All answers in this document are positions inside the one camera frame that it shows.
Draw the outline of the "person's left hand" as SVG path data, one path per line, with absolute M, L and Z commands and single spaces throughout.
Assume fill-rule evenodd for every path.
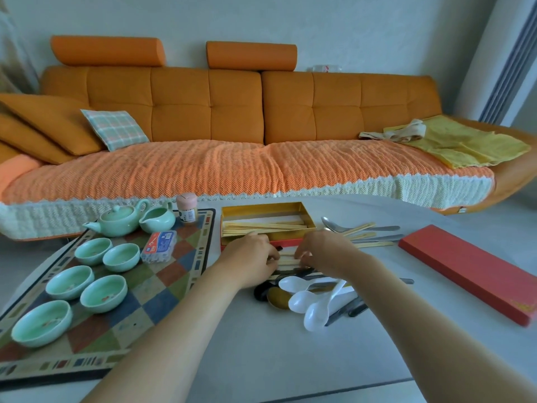
M 230 276 L 241 289 L 256 286 L 273 274 L 274 271 L 257 270 L 252 266 L 252 234 L 232 241 L 225 247 L 213 267 Z

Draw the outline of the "bundle of wooden chopsticks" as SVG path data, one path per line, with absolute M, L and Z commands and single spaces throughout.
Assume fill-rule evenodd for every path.
M 293 270 L 301 267 L 300 260 L 290 255 L 280 256 L 279 259 L 269 257 L 266 264 L 273 266 L 275 270 Z

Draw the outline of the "person's right forearm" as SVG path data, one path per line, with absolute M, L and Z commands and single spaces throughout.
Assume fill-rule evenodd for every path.
M 351 255 L 347 280 L 389 334 L 427 403 L 537 403 L 537 386 L 375 257 Z

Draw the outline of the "black spoon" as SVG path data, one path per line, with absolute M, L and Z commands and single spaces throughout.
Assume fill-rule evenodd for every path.
M 274 304 L 281 295 L 281 288 L 270 280 L 257 285 L 253 290 L 253 297 L 259 302 Z

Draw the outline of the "gold spoon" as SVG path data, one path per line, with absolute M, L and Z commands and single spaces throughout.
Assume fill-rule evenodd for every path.
M 292 298 L 292 295 L 292 293 L 286 292 L 275 286 L 267 291 L 266 298 L 268 303 L 273 307 L 279 310 L 289 311 L 289 301 Z

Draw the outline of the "checkered tea mat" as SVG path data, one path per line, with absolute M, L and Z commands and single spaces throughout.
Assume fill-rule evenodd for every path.
M 216 211 L 198 211 L 197 224 L 178 218 L 177 242 L 167 262 L 140 261 L 120 275 L 126 280 L 124 300 L 113 310 L 92 314 L 70 301 L 73 319 L 65 334 L 40 348 L 26 348 L 11 339 L 11 330 L 27 312 L 51 301 L 45 287 L 56 275 L 78 265 L 75 250 L 98 237 L 86 231 L 0 315 L 0 391 L 103 378 L 146 331 L 159 323 L 205 271 Z

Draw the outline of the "celadon tea cup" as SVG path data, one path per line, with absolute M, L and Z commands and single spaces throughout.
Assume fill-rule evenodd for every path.
M 112 247 L 111 239 L 106 237 L 94 238 L 76 248 L 75 258 L 81 265 L 101 265 L 103 264 L 105 253 Z
M 103 264 L 107 270 L 114 273 L 123 273 L 136 267 L 140 261 L 140 248 L 135 243 L 119 244 L 108 250 L 103 257 Z
M 73 312 L 64 300 L 53 300 L 37 306 L 13 326 L 11 339 L 27 348 L 50 344 L 71 326 Z
M 107 313 L 122 303 L 128 292 L 125 278 L 109 275 L 95 280 L 81 294 L 79 302 L 92 314 Z
M 95 274 L 90 266 L 77 265 L 63 270 L 50 279 L 45 292 L 53 300 L 71 301 L 79 298 L 94 280 Z

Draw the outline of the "celadon teapot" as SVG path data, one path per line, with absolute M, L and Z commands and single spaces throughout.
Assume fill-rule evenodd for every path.
M 82 226 L 105 237 L 125 236 L 140 227 L 139 221 L 150 206 L 148 199 L 141 199 L 134 206 L 114 205 L 102 213 L 96 222 L 87 222 Z

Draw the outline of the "yellow cloth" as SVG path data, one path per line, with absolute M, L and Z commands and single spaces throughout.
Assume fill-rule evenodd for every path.
M 433 155 L 452 169 L 492 167 L 531 150 L 515 137 L 478 130 L 443 115 L 422 121 L 427 127 L 425 137 L 405 144 Z

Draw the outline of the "short orange headrest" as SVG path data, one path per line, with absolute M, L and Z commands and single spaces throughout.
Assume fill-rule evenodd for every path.
M 298 48 L 295 44 L 207 41 L 206 59 L 210 69 L 292 72 Z

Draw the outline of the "large orange cushion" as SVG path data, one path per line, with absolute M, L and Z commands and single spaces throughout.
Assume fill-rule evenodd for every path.
M 53 95 L 0 94 L 0 103 L 72 155 L 105 149 L 82 112 L 91 107 L 82 101 Z

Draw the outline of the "long orange headrest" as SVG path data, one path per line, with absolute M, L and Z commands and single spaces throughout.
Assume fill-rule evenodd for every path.
M 164 67 L 166 55 L 158 38 L 53 35 L 56 59 L 70 67 Z

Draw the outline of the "flat orange cushion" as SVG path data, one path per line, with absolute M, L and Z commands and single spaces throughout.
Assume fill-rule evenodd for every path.
M 0 113 L 0 142 L 48 164 L 59 165 L 78 158 L 24 121 L 7 113 Z

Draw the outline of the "white standing air conditioner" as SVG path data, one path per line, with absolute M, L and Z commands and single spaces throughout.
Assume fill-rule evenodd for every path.
M 496 0 L 453 115 L 511 126 L 537 81 L 537 0 Z

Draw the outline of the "patterned curtain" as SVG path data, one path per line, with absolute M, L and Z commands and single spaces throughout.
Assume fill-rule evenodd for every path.
M 0 93 L 34 94 L 38 88 L 36 69 L 5 1 L 0 0 Z

